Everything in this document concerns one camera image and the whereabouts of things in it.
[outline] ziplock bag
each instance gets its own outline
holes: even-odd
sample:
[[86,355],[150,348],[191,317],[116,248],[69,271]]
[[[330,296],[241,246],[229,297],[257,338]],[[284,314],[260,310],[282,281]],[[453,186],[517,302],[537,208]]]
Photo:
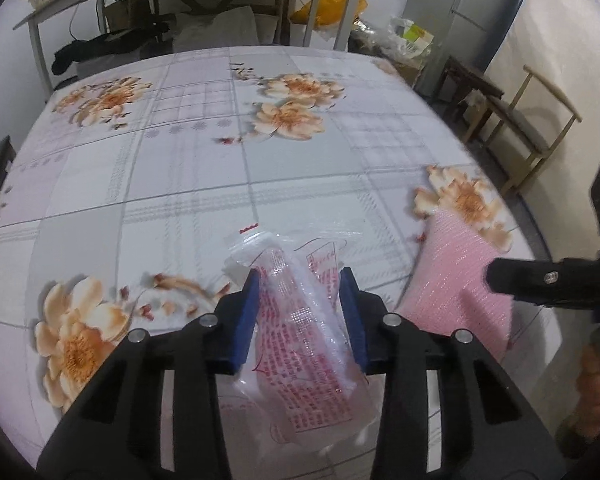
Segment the ziplock bag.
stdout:
[[346,241],[321,234],[304,242],[257,229],[231,244],[232,259],[260,273],[256,332],[234,389],[270,422],[263,430],[260,417],[253,433],[312,451],[357,434],[379,415],[336,311],[336,250]]

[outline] plastic wrap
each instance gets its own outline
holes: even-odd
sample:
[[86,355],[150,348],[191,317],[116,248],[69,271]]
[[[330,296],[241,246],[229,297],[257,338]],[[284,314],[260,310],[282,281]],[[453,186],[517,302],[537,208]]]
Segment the plastic wrap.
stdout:
[[357,19],[351,36],[369,54],[385,57],[394,63],[423,69],[431,54],[433,36],[411,20],[391,18],[387,28],[376,27]]
[[263,230],[233,240],[232,258],[260,272],[260,310],[247,363],[232,384],[242,400],[224,406],[243,409],[249,399],[264,412],[251,417],[261,452],[285,443],[320,450],[379,415],[337,313],[336,251],[343,243],[319,236],[299,242]]

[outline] pink cloth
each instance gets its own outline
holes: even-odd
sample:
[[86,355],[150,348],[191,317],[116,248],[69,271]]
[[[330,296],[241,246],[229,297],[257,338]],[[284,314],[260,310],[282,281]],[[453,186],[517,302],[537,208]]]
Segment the pink cloth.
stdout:
[[486,266],[497,256],[456,213],[438,211],[396,312],[427,332],[451,335],[466,328],[500,361],[509,341],[511,297],[493,294],[484,282]]

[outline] refrigerator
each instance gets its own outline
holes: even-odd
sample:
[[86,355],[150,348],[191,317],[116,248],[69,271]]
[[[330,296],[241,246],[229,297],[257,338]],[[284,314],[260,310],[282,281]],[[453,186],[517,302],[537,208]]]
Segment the refrigerator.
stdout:
[[434,35],[432,53],[416,90],[431,95],[449,55],[486,69],[509,30],[519,1],[407,0],[402,16]]

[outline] gray chair cushion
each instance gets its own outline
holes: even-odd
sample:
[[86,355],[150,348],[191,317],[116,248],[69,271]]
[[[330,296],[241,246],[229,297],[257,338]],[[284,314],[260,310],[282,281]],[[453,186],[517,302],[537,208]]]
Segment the gray chair cushion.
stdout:
[[497,114],[506,117],[517,128],[515,133],[520,136],[520,139],[530,150],[535,150],[541,156],[549,155],[549,143],[522,113],[515,108],[509,110],[509,103],[506,101],[496,99],[492,96],[487,97],[487,100],[494,110],[496,110]]

